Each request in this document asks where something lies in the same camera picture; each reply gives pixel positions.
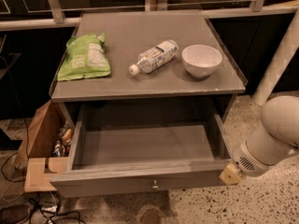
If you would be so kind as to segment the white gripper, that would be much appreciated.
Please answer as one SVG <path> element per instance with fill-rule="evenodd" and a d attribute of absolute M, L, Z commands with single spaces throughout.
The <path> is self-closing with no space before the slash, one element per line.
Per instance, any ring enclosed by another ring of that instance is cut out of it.
<path fill-rule="evenodd" d="M 233 151 L 232 158 L 234 163 L 229 163 L 220 174 L 221 181 L 226 185 L 239 184 L 245 178 L 244 174 L 257 177 L 269 170 L 267 165 L 258 161 L 249 152 L 247 141 L 243 141 L 241 145 Z"/>

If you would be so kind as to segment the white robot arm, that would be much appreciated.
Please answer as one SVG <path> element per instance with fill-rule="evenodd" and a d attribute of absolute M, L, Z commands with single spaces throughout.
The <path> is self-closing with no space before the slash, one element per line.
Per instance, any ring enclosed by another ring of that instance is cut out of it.
<path fill-rule="evenodd" d="M 224 184 L 235 185 L 246 176 L 263 175 L 277 163 L 299 154 L 299 98 L 270 96 L 298 47 L 299 10 L 253 95 L 253 102 L 262 108 L 261 124 L 232 151 L 232 161 L 220 175 Z"/>

